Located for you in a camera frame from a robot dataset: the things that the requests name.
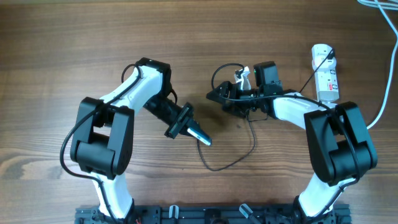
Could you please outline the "white charger adapter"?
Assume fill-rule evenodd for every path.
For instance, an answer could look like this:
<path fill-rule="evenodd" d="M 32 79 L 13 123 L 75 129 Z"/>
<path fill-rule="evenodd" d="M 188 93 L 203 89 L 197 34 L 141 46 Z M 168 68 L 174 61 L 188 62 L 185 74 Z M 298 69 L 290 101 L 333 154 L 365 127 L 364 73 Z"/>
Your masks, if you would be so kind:
<path fill-rule="evenodd" d="M 313 54 L 312 67 L 315 71 L 334 70 L 336 68 L 336 58 L 334 50 L 327 54 Z"/>

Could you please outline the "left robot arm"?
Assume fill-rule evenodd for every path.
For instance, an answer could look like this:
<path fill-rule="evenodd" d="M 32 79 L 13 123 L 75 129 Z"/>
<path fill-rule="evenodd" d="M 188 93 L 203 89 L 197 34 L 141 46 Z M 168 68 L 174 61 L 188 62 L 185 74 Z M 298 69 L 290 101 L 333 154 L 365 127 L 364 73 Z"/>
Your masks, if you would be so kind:
<path fill-rule="evenodd" d="M 174 92 L 167 63 L 141 58 L 133 73 L 111 93 L 86 97 L 76 123 L 60 149 L 60 164 L 72 176 L 93 181 L 100 204 L 76 211 L 75 223 L 140 223 L 125 171 L 132 156 L 134 118 L 145 108 L 168 125 L 165 136 L 191 136 L 207 146 L 212 140 L 193 118 L 193 106 L 168 98 Z"/>

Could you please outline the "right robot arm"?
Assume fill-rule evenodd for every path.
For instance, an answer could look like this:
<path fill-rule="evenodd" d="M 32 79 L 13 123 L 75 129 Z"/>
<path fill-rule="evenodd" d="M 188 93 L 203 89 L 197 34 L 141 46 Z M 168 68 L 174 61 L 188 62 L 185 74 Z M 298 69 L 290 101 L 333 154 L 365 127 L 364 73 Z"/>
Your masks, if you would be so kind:
<path fill-rule="evenodd" d="M 340 104 L 311 100 L 284 90 L 273 61 L 254 65 L 256 88 L 247 79 L 248 68 L 235 73 L 235 83 L 212 86 L 207 99 L 223 111 L 248 118 L 250 111 L 288 121 L 305 130 L 314 174 L 307 188 L 295 197 L 291 214 L 265 212 L 266 222 L 342 223 L 334 208 L 338 197 L 377 165 L 377 153 L 360 109 L 353 102 Z"/>

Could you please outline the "black mounting rail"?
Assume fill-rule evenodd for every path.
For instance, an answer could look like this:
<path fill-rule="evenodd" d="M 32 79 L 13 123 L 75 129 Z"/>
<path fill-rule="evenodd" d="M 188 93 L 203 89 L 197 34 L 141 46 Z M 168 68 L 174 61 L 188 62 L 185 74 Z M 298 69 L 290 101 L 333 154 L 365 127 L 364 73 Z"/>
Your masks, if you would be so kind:
<path fill-rule="evenodd" d="M 119 223 L 305 223 L 294 217 L 292 204 L 248 206 L 248 212 L 238 206 L 224 207 L 170 207 L 135 206 L 132 217 Z M 113 223 L 110 217 L 100 212 L 98 206 L 77 208 L 74 223 Z M 334 205 L 333 210 L 321 220 L 312 223 L 352 223 L 349 205 Z"/>

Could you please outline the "blue smartphone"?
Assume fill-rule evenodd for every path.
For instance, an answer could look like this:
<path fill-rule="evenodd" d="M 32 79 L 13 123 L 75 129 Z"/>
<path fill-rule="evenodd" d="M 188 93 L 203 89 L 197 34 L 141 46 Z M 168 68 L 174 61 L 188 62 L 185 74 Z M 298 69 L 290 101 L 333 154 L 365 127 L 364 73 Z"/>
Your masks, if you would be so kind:
<path fill-rule="evenodd" d="M 209 137 L 203 130 L 200 128 L 188 128 L 187 132 L 191 134 L 193 137 L 197 138 L 199 141 L 201 141 L 203 144 L 206 144 L 207 146 L 212 145 L 212 138 Z"/>

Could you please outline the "white power strip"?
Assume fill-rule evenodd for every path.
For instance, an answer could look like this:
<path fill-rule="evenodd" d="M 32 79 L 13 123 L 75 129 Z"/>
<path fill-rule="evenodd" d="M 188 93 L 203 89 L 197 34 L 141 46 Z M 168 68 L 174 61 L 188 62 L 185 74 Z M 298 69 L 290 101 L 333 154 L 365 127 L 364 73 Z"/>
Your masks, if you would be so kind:
<path fill-rule="evenodd" d="M 327 54 L 334 50 L 327 44 L 315 44 L 312 47 L 313 54 Z M 317 93 L 317 100 L 332 103 L 339 99 L 338 79 L 336 76 L 336 68 L 327 71 L 315 71 L 315 88 Z"/>

